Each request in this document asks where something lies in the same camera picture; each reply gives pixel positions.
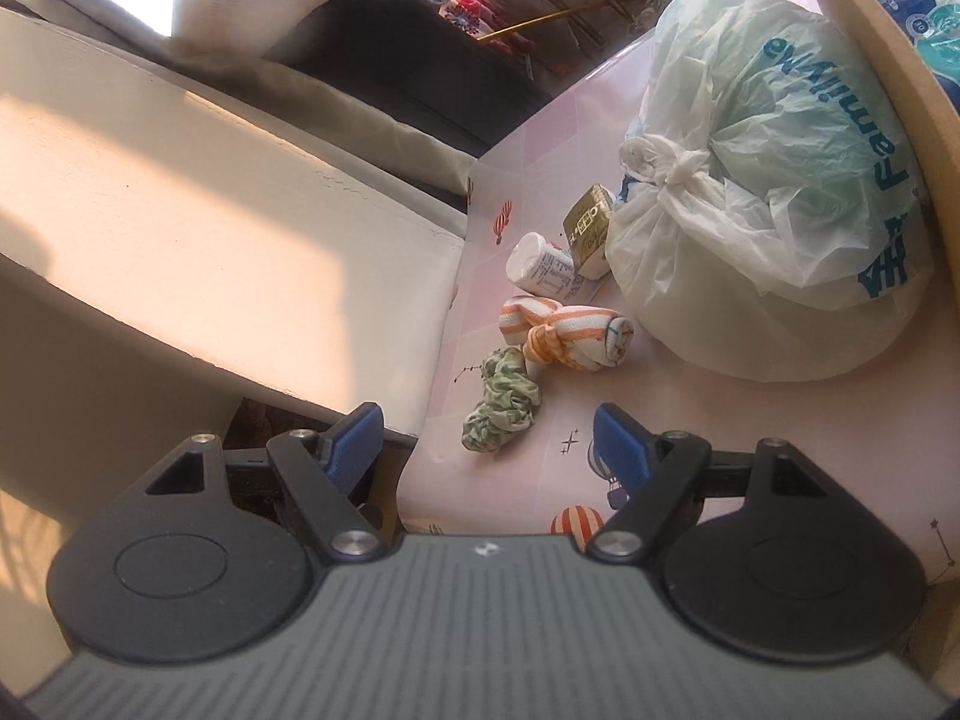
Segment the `brown cardboard box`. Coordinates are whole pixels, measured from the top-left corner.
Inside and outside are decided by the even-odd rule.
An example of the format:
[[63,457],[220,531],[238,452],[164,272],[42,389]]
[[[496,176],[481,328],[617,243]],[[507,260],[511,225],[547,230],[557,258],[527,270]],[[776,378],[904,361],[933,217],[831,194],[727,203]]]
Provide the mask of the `brown cardboard box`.
[[[932,71],[878,0],[818,0],[827,16],[866,55],[913,144],[932,200],[946,255],[950,286],[958,286],[958,114]],[[958,522],[958,496],[929,517],[932,538],[944,551],[934,569],[910,650],[921,671],[950,695],[958,694],[958,536],[942,527]]]

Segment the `green white scrunchie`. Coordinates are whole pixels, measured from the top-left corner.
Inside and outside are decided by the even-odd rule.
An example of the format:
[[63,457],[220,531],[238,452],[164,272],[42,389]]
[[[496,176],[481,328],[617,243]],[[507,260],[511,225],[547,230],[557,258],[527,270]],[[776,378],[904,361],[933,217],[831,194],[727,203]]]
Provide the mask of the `green white scrunchie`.
[[527,372],[521,349],[505,346],[480,364],[483,394],[462,422],[460,444],[469,452],[494,454],[534,424],[540,387]]

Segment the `orange striped knotted towel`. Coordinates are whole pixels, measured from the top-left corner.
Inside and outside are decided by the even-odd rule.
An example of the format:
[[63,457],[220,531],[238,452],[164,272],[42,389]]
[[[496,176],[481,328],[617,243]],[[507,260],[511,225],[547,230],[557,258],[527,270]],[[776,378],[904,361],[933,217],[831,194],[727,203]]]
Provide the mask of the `orange striped knotted towel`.
[[501,305],[500,332],[508,346],[535,364],[561,364],[599,372],[622,364],[635,325],[600,305],[564,305],[539,296],[516,296]]

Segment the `white tissue roll pack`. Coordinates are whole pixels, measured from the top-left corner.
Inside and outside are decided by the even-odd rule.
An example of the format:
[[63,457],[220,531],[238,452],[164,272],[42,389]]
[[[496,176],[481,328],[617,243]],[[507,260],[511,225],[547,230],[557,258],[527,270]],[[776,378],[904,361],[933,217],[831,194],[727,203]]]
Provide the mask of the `white tissue roll pack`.
[[506,277],[516,288],[563,304],[586,304],[601,283],[579,275],[571,255],[539,232],[528,232],[506,260]]

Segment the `yellow broom stick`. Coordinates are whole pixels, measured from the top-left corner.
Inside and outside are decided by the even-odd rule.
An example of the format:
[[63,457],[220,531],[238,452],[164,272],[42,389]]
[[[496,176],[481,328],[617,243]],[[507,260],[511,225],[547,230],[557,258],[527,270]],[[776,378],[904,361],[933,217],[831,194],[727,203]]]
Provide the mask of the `yellow broom stick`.
[[501,37],[511,36],[515,32],[523,31],[523,29],[532,28],[533,26],[546,25],[551,23],[551,21],[564,20],[565,18],[571,18],[571,16],[579,15],[579,13],[586,13],[586,11],[597,10],[597,8],[602,8],[604,4],[589,4],[589,5],[579,5],[579,7],[573,8],[563,8],[562,10],[552,11],[547,13],[547,15],[535,16],[535,18],[530,18],[530,20],[519,21],[519,23],[514,23],[514,25],[505,26],[504,28],[497,29],[492,32],[485,32],[485,34],[480,34],[480,36],[475,37],[477,43],[491,43],[491,41],[496,41],[496,39],[501,39]]

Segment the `blue white tissue pack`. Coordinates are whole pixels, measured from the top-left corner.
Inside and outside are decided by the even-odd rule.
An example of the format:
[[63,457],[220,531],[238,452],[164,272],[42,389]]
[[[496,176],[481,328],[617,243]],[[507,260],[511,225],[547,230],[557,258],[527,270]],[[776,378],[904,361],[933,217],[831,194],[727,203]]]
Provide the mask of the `blue white tissue pack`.
[[880,0],[880,5],[908,37],[955,110],[960,110],[958,0]]

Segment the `gold tissue packet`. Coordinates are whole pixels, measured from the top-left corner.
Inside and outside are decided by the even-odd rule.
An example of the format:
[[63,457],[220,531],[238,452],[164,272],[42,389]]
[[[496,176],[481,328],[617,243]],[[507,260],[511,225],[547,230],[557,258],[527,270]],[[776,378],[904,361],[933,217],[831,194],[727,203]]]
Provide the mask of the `gold tissue packet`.
[[612,195],[601,184],[594,184],[581,195],[563,220],[569,255],[576,273],[586,280],[601,281],[610,271],[605,244],[612,211]]

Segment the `beige curtain cloth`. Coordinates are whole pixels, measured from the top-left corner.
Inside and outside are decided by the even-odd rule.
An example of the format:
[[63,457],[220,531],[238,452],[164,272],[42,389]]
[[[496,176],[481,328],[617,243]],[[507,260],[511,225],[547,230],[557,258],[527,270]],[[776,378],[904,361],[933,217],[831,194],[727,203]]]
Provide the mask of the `beige curtain cloth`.
[[462,199],[475,160],[301,71],[263,59],[181,49],[110,0],[2,0],[273,115],[416,187]]

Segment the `black cabinet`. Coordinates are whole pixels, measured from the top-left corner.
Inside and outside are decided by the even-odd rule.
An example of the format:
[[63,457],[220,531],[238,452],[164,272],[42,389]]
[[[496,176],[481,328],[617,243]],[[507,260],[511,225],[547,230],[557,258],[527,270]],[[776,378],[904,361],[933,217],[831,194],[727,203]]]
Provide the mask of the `black cabinet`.
[[421,0],[329,0],[265,54],[478,158],[550,94]]

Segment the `white teal plastic bag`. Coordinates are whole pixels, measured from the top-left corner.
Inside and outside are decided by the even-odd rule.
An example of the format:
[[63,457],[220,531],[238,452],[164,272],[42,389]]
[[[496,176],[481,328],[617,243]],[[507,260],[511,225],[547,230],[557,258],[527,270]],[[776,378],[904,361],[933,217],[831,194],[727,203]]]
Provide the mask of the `white teal plastic bag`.
[[628,310],[739,379],[880,355],[934,263],[921,172],[869,62],[786,0],[672,0],[652,45],[605,243]]

